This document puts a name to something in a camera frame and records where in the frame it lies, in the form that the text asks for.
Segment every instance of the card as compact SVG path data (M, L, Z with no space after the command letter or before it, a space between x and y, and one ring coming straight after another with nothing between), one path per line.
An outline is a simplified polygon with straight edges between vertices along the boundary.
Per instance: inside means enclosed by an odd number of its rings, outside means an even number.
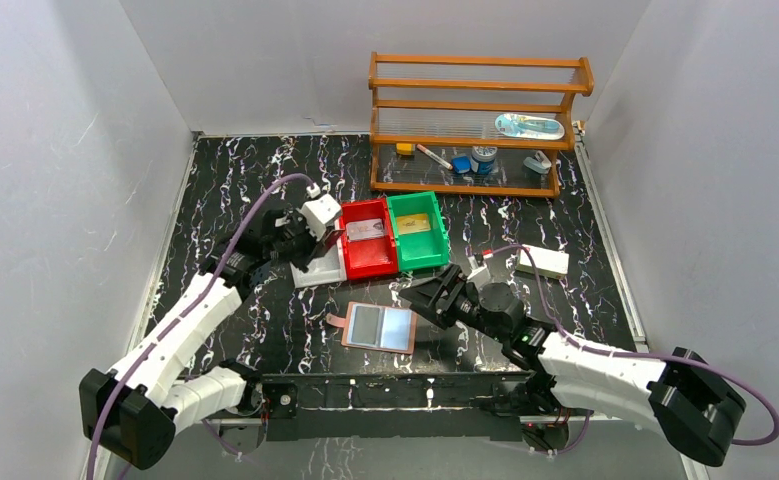
M430 219L426 213L398 217L395 224L398 225L398 235L430 231Z
M383 229L383 220L379 218L347 223L345 224L345 231L348 234L349 242L386 236L386 231Z

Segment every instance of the black marble surface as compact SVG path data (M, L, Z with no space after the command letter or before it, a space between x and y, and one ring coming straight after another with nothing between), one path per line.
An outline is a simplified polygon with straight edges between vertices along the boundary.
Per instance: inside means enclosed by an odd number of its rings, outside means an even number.
M526 243L570 255L569 274L546 282L547 302L566 328L590 340L629 350L633 339L577 161L559 159L556 200L437 195L450 237L451 261L468 268L472 252ZM303 172L339 202L380 196L368 178L371 147L365 135L200 139L160 281L148 329L174 305L216 240L235 229L250 202L282 175ZM439 169L428 168L433 175ZM292 183L281 196L295 203L305 186ZM515 256L490 261L495 280L509 281L531 315L542 317L530 276L512 277ZM193 374L236 357L263 373L497 372L514 367L500 346L458 324L439 330L426 321L416 330L412 355L346 348L325 315L349 301L404 305L397 292L434 272L417 271L363 282L295 290L288 265L279 265L237 312L200 348Z

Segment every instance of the white robotic arm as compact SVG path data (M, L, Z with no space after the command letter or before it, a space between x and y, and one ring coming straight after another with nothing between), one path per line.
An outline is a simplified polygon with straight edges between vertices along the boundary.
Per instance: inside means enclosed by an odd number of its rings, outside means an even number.
M267 211L258 221L261 225L249 227L238 239L223 266L219 261L230 239L219 243L177 304L136 348L107 373L89 371L80 382L88 438L95 436L98 420L106 415L100 444L144 469L159 461L174 436L193 423L227 408L258 405L251 392L259 374L236 362L224 362L180 385L175 381L203 341L264 280L271 261L288 261L306 270L310 260L336 243L341 232L334 225L341 206L317 187L309 193L314 200L298 210ZM211 283L216 269L221 275ZM196 303L204 291L203 301ZM118 379L125 383L105 414Z

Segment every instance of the white wall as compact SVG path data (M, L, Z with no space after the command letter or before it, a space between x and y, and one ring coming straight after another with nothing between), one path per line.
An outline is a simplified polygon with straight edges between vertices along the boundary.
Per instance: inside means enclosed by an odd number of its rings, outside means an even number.
M652 348L691 347L779 409L779 2L654 0L587 131ZM738 436L761 436L747 398ZM710 476L779 478L779 440Z
M80 474L190 144L117 0L0 0L0 479Z
M189 127L224 134L368 130L372 51L587 56L600 92L648 1L121 3Z

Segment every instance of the white box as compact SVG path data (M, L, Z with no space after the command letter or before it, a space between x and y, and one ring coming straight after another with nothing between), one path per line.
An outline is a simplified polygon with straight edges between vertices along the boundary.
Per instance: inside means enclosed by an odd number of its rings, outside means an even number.
M539 269L539 274L543 277L562 280L569 273L568 253L531 245L525 245L525 247L530 249L533 261L536 262L536 268ZM519 250L519 264L516 265L516 270L533 274L533 265L530 264L530 259L527 258L527 253L524 250Z

